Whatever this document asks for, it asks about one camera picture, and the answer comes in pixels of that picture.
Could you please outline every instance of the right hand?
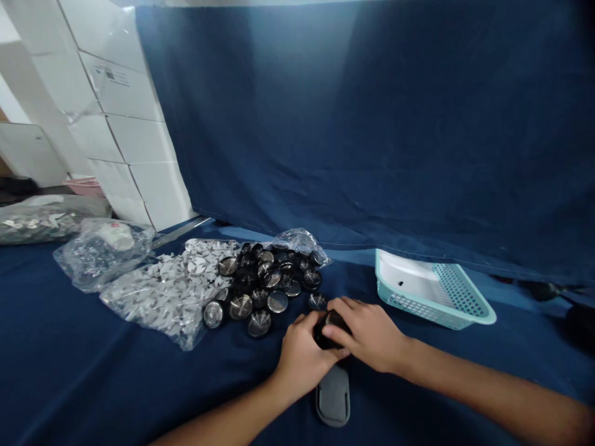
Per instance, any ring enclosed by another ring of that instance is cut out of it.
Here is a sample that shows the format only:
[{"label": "right hand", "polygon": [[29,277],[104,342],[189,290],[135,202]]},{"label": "right hand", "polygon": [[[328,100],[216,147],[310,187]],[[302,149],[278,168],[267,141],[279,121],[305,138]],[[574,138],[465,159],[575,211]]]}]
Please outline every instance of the right hand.
[{"label": "right hand", "polygon": [[401,333],[382,307],[343,296],[331,300],[327,308],[343,317],[353,335],[335,325],[325,326],[323,335],[346,347],[377,372],[402,373],[404,350],[410,338]]}]

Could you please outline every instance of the light blue plastic basket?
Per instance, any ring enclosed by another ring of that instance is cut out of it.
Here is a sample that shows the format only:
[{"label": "light blue plastic basket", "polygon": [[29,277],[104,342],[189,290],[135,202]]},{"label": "light blue plastic basket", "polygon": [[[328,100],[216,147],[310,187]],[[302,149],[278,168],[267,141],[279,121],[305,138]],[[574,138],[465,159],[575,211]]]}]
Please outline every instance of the light blue plastic basket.
[{"label": "light blue plastic basket", "polygon": [[496,313],[459,265],[409,260],[377,249],[376,278],[385,303],[453,330],[496,322]]}]

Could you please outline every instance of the blue tablecloth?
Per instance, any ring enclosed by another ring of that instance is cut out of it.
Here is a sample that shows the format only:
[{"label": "blue tablecloth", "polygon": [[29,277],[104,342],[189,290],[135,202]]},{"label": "blue tablecloth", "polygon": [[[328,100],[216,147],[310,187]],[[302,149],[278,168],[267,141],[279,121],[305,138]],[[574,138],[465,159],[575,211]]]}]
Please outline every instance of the blue tablecloth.
[{"label": "blue tablecloth", "polygon": [[[197,228],[190,237],[263,240],[236,227]],[[287,325],[304,299],[274,319],[256,341],[243,323],[208,332],[192,352],[166,336],[127,323],[85,295],[51,257],[58,244],[0,248],[0,444],[140,445],[252,388],[275,368]],[[538,304],[515,286],[467,271],[498,315],[492,326],[450,331],[388,307],[376,295],[373,251],[329,251],[328,296],[381,304],[409,336],[453,354],[595,402],[595,362],[573,347],[561,317],[567,304]],[[307,395],[256,439],[257,445],[515,444],[472,410],[399,378],[350,368],[351,419],[323,425]]]}]

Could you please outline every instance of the plastic bag of white pieces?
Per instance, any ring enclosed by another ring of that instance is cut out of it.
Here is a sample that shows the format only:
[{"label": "plastic bag of white pieces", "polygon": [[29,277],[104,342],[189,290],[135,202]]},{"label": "plastic bag of white pieces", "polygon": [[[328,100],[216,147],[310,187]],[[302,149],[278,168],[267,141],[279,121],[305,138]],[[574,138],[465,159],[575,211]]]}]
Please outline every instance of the plastic bag of white pieces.
[{"label": "plastic bag of white pieces", "polygon": [[312,251],[316,251],[321,263],[321,268],[333,263],[331,258],[324,252],[324,249],[319,246],[316,238],[304,228],[289,229],[281,232],[277,234],[273,240],[265,242],[262,245],[265,249],[270,249],[273,245],[284,245],[290,250],[301,252],[305,255],[310,255]]},{"label": "plastic bag of white pieces", "polygon": [[218,272],[219,260],[236,256],[235,240],[191,238],[180,255],[161,255],[159,262],[112,282],[100,299],[129,322],[158,330],[184,351],[204,334],[203,307],[231,279]]}]

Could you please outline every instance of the finger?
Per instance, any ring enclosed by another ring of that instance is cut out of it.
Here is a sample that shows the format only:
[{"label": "finger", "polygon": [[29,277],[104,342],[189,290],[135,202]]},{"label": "finger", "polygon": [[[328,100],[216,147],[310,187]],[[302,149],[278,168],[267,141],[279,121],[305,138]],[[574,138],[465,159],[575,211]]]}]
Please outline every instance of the finger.
[{"label": "finger", "polygon": [[341,300],[342,300],[342,301],[344,301],[344,303],[346,303],[346,304],[347,304],[347,306],[348,306],[349,308],[351,308],[352,310],[355,310],[357,307],[359,307],[359,303],[358,303],[357,301],[355,301],[355,300],[353,300],[353,299],[350,299],[350,298],[349,298],[349,297],[347,297],[347,296],[343,296],[343,297],[341,298]]},{"label": "finger", "polygon": [[327,364],[333,366],[338,361],[348,357],[350,353],[347,349],[329,349],[323,350],[322,355],[325,361],[327,361]]},{"label": "finger", "polygon": [[356,346],[356,340],[345,330],[336,325],[325,325],[322,328],[322,334],[328,339],[332,339],[337,344],[346,347],[349,351],[353,351]]},{"label": "finger", "polygon": [[347,325],[353,321],[353,310],[343,301],[343,299],[333,299],[327,305],[328,310],[334,310],[341,315]]},{"label": "finger", "polygon": [[306,318],[305,314],[300,314],[300,316],[298,316],[297,319],[293,323],[298,324],[298,323],[302,322],[305,318]]},{"label": "finger", "polygon": [[318,312],[311,312],[306,316],[302,325],[305,329],[312,331],[314,329],[314,325],[318,322],[320,314]]}]

